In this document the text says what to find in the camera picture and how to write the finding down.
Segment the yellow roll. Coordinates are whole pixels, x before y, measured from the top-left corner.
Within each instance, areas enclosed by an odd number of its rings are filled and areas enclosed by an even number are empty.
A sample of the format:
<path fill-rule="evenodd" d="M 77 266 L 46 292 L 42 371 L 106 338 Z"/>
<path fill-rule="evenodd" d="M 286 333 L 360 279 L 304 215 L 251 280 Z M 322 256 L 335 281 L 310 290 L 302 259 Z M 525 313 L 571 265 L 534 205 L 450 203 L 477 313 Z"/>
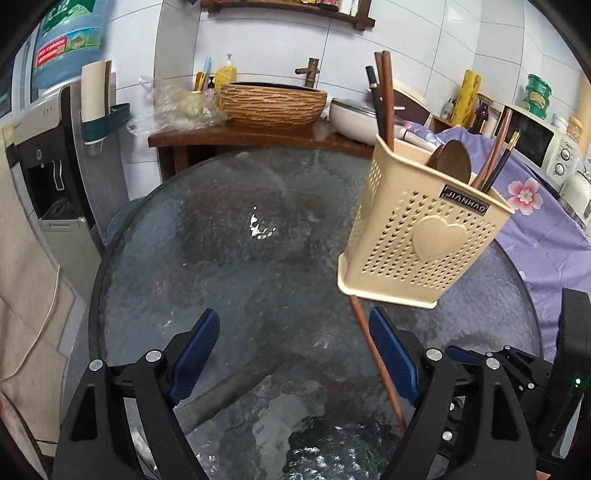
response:
<path fill-rule="evenodd" d="M 464 128 L 469 127 L 478 99 L 480 85 L 481 76 L 473 70 L 467 70 L 450 119 L 453 125 L 461 125 Z"/>

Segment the clear plastic bag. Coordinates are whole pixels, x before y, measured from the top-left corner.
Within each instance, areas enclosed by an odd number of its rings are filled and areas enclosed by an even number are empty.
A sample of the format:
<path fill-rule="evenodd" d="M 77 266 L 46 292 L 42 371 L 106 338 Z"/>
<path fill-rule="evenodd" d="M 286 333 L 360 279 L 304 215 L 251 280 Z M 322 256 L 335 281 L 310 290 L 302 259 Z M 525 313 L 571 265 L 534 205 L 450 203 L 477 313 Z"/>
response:
<path fill-rule="evenodd" d="M 218 106 L 214 90 L 190 90 L 181 78 L 152 82 L 151 101 L 146 112 L 133 114 L 126 129 L 135 136 L 149 137 L 160 132 L 187 132 L 224 124 L 228 115 Z"/>

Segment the shiny metal spoon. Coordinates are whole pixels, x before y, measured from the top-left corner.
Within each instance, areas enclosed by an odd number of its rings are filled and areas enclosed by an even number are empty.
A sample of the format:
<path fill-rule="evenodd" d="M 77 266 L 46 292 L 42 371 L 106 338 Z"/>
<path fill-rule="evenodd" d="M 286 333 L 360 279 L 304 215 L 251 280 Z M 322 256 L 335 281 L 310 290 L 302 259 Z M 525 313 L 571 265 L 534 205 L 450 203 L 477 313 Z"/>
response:
<path fill-rule="evenodd" d="M 472 175 L 471 159 L 459 140 L 450 140 L 431 155 L 427 166 L 466 184 Z"/>

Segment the white water dispenser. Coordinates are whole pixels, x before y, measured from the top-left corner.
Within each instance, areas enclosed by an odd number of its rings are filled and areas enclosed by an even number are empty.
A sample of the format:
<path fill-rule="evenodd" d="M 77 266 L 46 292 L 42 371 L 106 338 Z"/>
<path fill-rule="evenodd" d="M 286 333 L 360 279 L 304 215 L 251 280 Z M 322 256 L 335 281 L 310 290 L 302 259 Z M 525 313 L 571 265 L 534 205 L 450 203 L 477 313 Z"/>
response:
<path fill-rule="evenodd" d="M 90 300 L 102 240 L 76 150 L 73 86 L 66 84 L 1 124 L 8 161 L 30 203 L 32 224 L 71 287 Z"/>

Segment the stack of green bowls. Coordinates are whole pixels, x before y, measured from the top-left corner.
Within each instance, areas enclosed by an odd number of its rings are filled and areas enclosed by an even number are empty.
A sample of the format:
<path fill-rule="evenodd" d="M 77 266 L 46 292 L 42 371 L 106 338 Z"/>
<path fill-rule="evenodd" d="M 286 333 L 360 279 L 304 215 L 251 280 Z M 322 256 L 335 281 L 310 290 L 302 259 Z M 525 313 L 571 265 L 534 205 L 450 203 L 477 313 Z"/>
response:
<path fill-rule="evenodd" d="M 552 89 L 547 82 L 535 74 L 529 74 L 522 101 L 523 108 L 537 117 L 545 119 L 551 95 Z"/>

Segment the brown glass bottle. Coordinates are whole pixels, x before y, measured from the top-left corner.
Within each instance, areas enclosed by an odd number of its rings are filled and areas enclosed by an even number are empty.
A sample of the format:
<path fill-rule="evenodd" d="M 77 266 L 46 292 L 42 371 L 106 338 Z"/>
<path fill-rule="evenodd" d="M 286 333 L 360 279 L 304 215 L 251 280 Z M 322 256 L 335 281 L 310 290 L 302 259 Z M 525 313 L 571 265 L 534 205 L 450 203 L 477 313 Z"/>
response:
<path fill-rule="evenodd" d="M 488 120 L 489 117 L 489 103 L 482 99 L 480 104 L 475 111 L 475 119 L 470 128 L 470 132 L 472 134 L 481 134 L 484 124 Z"/>

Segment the brass faucet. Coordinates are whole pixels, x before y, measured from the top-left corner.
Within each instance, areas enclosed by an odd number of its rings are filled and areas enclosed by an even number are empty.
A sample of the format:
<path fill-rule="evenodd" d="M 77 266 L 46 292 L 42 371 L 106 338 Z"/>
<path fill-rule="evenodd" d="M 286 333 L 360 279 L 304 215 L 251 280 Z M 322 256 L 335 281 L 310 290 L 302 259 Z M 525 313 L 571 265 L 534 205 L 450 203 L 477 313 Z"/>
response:
<path fill-rule="evenodd" d="M 308 66 L 307 67 L 301 67 L 301 68 L 294 69 L 294 73 L 296 73 L 297 75 L 304 75 L 305 76 L 305 79 L 304 79 L 304 87 L 305 88 L 311 88 L 311 89 L 315 88 L 315 79 L 317 79 L 318 71 L 319 71 L 318 63 L 320 63 L 320 60 L 318 60 L 318 58 L 311 57 L 310 59 L 308 59 Z"/>

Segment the purple floral cloth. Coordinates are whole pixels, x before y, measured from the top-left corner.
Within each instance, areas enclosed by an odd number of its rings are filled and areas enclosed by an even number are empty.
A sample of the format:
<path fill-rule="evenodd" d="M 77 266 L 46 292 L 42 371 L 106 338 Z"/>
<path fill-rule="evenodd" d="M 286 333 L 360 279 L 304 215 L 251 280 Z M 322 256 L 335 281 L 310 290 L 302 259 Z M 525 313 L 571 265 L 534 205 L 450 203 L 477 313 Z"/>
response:
<path fill-rule="evenodd" d="M 590 239 L 517 157 L 494 184 L 515 213 L 436 309 L 394 311 L 422 342 L 553 360 L 562 291 L 590 290 Z"/>

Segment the beige heart-pattern utensil holder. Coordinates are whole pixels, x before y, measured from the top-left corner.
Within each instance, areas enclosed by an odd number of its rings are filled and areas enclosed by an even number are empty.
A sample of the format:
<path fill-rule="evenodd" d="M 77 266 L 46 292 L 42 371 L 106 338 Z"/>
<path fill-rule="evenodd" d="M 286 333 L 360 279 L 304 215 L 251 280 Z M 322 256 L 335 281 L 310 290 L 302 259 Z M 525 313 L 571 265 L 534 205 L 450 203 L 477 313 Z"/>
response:
<path fill-rule="evenodd" d="M 514 211 L 428 167 L 430 152 L 377 138 L 345 251 L 343 294 L 432 309 L 484 253 Z"/>

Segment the paper cup holder teal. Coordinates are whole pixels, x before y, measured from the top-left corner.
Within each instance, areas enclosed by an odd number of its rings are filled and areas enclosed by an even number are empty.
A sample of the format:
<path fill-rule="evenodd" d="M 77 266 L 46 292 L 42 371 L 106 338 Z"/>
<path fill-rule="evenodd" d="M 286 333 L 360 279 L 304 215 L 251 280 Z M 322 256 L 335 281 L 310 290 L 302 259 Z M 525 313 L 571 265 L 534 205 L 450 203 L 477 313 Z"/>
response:
<path fill-rule="evenodd" d="M 110 60 L 99 60 L 81 71 L 82 137 L 88 146 L 103 142 L 131 118 L 128 103 L 111 103 L 111 64 Z"/>

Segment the white frying pan with lid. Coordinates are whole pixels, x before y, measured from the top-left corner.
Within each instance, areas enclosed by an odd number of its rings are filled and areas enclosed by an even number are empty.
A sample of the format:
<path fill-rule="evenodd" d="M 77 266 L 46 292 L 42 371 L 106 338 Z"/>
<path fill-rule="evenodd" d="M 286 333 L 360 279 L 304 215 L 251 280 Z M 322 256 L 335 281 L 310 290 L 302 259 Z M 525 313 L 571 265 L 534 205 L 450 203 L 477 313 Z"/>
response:
<path fill-rule="evenodd" d="M 332 98 L 329 103 L 329 121 L 335 131 L 349 140 L 368 146 L 376 144 L 379 135 L 377 116 L 374 108 L 369 104 Z M 438 145 L 414 133 L 411 130 L 412 127 L 411 122 L 396 117 L 394 119 L 394 138 L 433 153 Z"/>

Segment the woven-pattern basin sink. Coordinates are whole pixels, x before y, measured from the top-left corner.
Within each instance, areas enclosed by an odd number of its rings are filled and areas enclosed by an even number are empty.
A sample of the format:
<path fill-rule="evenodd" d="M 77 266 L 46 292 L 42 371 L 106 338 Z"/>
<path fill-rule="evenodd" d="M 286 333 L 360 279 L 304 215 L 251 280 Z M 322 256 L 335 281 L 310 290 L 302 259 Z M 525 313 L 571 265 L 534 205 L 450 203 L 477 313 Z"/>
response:
<path fill-rule="evenodd" d="M 235 123 L 262 128 L 297 128 L 321 117 L 328 94 L 314 88 L 263 82 L 230 82 L 218 103 Z"/>

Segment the white electric kettle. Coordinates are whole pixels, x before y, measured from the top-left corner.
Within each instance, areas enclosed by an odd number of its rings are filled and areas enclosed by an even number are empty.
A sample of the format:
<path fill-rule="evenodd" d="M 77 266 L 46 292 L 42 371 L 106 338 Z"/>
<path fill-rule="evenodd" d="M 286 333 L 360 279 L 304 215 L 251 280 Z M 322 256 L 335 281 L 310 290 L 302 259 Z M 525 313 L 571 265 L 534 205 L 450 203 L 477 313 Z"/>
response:
<path fill-rule="evenodd" d="M 590 175 L 577 171 L 563 183 L 559 203 L 583 230 L 590 226 L 590 201 Z"/>

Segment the black chopstick with gold band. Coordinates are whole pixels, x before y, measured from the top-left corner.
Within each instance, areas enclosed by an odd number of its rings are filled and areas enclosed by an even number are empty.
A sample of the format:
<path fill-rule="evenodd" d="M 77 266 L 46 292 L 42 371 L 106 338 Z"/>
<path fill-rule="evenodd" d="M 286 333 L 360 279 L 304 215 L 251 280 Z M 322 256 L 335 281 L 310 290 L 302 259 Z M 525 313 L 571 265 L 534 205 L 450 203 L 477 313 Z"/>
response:
<path fill-rule="evenodd" d="M 370 94 L 372 94 L 372 101 L 376 113 L 379 135 L 384 141 L 386 141 L 386 119 L 384 115 L 382 98 L 379 91 L 379 84 L 377 81 L 376 72 L 374 67 L 370 65 L 367 65 L 365 69 L 369 81 Z"/>

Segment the wooden framed wall shelf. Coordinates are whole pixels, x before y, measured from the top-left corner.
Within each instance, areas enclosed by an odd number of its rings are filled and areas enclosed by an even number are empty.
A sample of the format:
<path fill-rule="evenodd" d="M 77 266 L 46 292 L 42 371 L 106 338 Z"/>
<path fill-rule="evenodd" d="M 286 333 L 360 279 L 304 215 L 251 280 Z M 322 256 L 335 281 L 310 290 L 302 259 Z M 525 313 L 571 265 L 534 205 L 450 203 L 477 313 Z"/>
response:
<path fill-rule="evenodd" d="M 370 17 L 370 6 L 372 6 L 370 0 L 359 1 L 355 15 L 342 13 L 322 4 L 303 3 L 301 1 L 201 1 L 200 5 L 211 14 L 218 13 L 223 9 L 246 8 L 292 11 L 339 20 L 351 24 L 353 29 L 362 32 L 373 29 L 376 25 L 376 20 Z"/>

